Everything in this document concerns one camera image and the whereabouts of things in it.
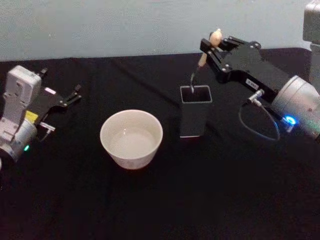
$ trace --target sticker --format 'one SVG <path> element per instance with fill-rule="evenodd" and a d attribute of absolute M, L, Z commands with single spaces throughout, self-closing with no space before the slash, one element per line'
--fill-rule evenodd
<path fill-rule="evenodd" d="M 46 87 L 44 90 L 46 90 L 48 93 L 51 93 L 55 95 L 57 92 L 55 90 L 52 90 L 51 88 Z"/>
<path fill-rule="evenodd" d="M 250 87 L 252 87 L 255 90 L 258 90 L 259 85 L 255 84 L 253 81 L 251 81 L 250 79 L 247 79 L 245 81 L 246 84 L 248 84 Z"/>
<path fill-rule="evenodd" d="M 34 124 L 35 121 L 36 121 L 37 118 L 38 118 L 38 115 L 35 114 L 35 113 L 33 113 L 33 112 L 31 112 L 31 111 L 26 111 L 26 112 L 25 112 L 25 118 L 26 118 L 27 120 L 29 120 L 29 122 L 31 122 L 32 124 Z"/>

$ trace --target black cup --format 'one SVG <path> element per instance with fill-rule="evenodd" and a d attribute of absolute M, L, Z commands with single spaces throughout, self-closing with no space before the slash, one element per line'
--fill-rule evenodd
<path fill-rule="evenodd" d="M 212 104 L 210 87 L 208 85 L 181 86 L 180 138 L 199 137 L 205 133 L 207 116 Z"/>

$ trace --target black table surface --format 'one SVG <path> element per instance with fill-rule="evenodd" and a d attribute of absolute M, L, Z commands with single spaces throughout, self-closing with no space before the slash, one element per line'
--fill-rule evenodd
<path fill-rule="evenodd" d="M 308 50 L 262 54 L 308 79 Z M 282 127 L 277 143 L 244 129 L 238 110 L 249 90 L 217 83 L 205 67 L 198 83 L 210 85 L 213 98 L 205 135 L 179 138 L 179 87 L 188 84 L 199 57 L 1 62 L 1 91 L 15 65 L 47 67 L 42 85 L 67 96 L 81 84 L 83 99 L 49 116 L 56 131 L 34 141 L 5 173 L 0 239 L 319 239 L 320 147 L 299 128 L 287 134 Z M 137 171 L 116 165 L 99 139 L 104 121 L 126 109 L 147 111 L 163 127 L 156 156 Z M 244 115 L 251 126 L 274 134 L 255 108 Z"/>

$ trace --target bowl rim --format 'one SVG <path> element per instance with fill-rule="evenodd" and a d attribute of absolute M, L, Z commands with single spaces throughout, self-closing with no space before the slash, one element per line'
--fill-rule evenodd
<path fill-rule="evenodd" d="M 108 146 L 106 146 L 106 144 L 103 143 L 102 141 L 102 133 L 103 133 L 103 129 L 106 127 L 106 125 L 108 124 L 108 121 L 110 121 L 112 118 L 116 118 L 118 115 L 121 115 L 121 114 L 124 114 L 124 113 L 128 113 L 128 112 L 136 112 L 136 113 L 142 113 L 142 114 L 146 114 L 148 116 L 150 116 L 155 122 L 156 124 L 158 125 L 159 129 L 160 129 L 160 138 L 159 140 L 156 142 L 155 144 L 155 147 L 153 147 L 150 151 L 148 151 L 148 153 L 144 154 L 144 155 L 141 155 L 141 156 L 138 156 L 138 157 L 134 157 L 134 158 L 125 158 L 123 156 L 119 156 L 119 155 L 116 155 L 114 154 L 109 148 Z M 127 109 L 127 110 L 122 110 L 122 111 L 119 111 L 119 112 L 116 112 L 115 114 L 111 115 L 110 117 L 108 117 L 107 120 L 105 120 L 105 122 L 103 123 L 101 129 L 100 129 L 100 142 L 103 146 L 103 148 L 112 156 L 118 158 L 118 159 L 122 159 L 122 160 L 138 160 L 138 159 L 142 159 L 142 158 L 145 158 L 147 157 L 148 155 L 152 154 L 153 152 L 157 151 L 157 149 L 159 148 L 162 140 L 163 140 L 163 136 L 164 136 L 164 131 L 163 131 L 163 128 L 162 128 L 162 125 L 160 123 L 160 121 L 154 116 L 152 115 L 151 113 L 147 112 L 147 111 L 143 111 L 143 110 L 139 110 L 139 109 Z"/>

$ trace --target white label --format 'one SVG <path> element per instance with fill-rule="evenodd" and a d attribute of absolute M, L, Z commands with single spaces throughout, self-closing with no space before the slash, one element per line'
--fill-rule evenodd
<path fill-rule="evenodd" d="M 48 93 L 51 93 L 55 95 L 57 92 L 55 90 L 52 90 L 51 88 L 46 87 L 44 90 L 46 90 Z"/>
<path fill-rule="evenodd" d="M 259 86 L 257 84 L 255 84 L 253 81 L 251 81 L 250 79 L 247 79 L 245 81 L 246 84 L 248 84 L 250 87 L 252 87 L 255 90 L 258 90 Z"/>

